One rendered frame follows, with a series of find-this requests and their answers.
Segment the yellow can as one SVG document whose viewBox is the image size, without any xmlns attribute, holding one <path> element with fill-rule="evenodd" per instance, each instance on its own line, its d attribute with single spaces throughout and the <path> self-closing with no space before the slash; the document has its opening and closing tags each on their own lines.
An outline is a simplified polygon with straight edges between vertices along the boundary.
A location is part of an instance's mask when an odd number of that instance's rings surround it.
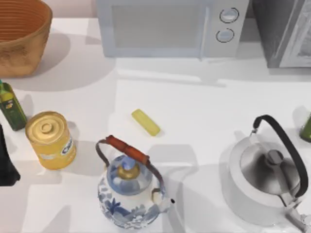
<svg viewBox="0 0 311 233">
<path fill-rule="evenodd" d="M 76 146 L 67 121 L 58 112 L 36 114 L 27 122 L 25 134 L 46 169 L 65 168 L 76 156 Z"/>
</svg>

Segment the green bottle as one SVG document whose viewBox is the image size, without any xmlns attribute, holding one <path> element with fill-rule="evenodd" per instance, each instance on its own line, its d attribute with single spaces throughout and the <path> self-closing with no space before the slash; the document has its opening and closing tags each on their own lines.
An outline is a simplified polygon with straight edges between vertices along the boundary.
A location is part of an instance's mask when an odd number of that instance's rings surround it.
<svg viewBox="0 0 311 233">
<path fill-rule="evenodd" d="M 27 118 L 24 111 L 12 87 L 2 80 L 0 80 L 0 109 L 13 131 L 25 128 Z"/>
<path fill-rule="evenodd" d="M 311 112 L 309 113 L 304 125 L 300 129 L 299 137 L 302 140 L 311 143 Z"/>
</svg>

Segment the blue and white teapot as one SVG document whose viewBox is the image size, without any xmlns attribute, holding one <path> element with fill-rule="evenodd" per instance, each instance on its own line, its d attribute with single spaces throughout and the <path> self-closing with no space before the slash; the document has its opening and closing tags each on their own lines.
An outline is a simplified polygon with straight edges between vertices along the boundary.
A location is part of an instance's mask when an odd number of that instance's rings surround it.
<svg viewBox="0 0 311 233">
<path fill-rule="evenodd" d="M 169 212 L 175 200 L 150 157 L 109 135 L 96 143 L 105 163 L 97 192 L 104 216 L 116 226 L 139 231 Z"/>
</svg>

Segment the brown woven basket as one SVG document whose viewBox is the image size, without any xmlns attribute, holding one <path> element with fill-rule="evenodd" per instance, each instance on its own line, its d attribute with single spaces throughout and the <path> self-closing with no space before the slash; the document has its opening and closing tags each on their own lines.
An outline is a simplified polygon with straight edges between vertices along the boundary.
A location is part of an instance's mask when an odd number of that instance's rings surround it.
<svg viewBox="0 0 311 233">
<path fill-rule="evenodd" d="M 33 74 L 41 62 L 52 23 L 43 0 L 0 0 L 0 77 Z"/>
</svg>

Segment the microwave knob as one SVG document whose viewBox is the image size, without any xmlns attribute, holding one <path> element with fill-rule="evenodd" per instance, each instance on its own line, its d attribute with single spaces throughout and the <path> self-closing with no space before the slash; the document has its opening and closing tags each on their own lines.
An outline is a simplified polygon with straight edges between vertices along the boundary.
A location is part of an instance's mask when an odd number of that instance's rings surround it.
<svg viewBox="0 0 311 233">
<path fill-rule="evenodd" d="M 233 23 L 239 18 L 239 11 L 236 8 L 223 9 L 220 12 L 220 20 L 223 23 Z"/>
<path fill-rule="evenodd" d="M 235 33 L 232 29 L 226 28 L 216 33 L 216 39 L 220 43 L 228 43 L 233 40 Z"/>
</svg>

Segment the pale microwave oven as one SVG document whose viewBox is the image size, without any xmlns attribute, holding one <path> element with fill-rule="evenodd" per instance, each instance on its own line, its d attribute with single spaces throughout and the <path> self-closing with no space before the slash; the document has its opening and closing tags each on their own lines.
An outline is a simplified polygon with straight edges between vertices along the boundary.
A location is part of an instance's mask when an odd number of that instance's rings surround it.
<svg viewBox="0 0 311 233">
<path fill-rule="evenodd" d="M 96 0 L 106 57 L 228 58 L 236 54 L 249 0 Z M 236 8 L 239 18 L 223 23 L 220 12 Z M 233 40 L 216 33 L 232 29 Z"/>
</svg>

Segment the yellow-green bar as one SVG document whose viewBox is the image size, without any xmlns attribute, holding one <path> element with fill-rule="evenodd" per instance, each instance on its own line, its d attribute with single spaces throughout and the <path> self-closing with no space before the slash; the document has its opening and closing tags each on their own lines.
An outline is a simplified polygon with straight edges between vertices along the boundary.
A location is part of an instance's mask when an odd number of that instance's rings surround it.
<svg viewBox="0 0 311 233">
<path fill-rule="evenodd" d="M 160 133 L 160 127 L 141 109 L 136 109 L 131 115 L 149 135 L 156 136 Z"/>
</svg>

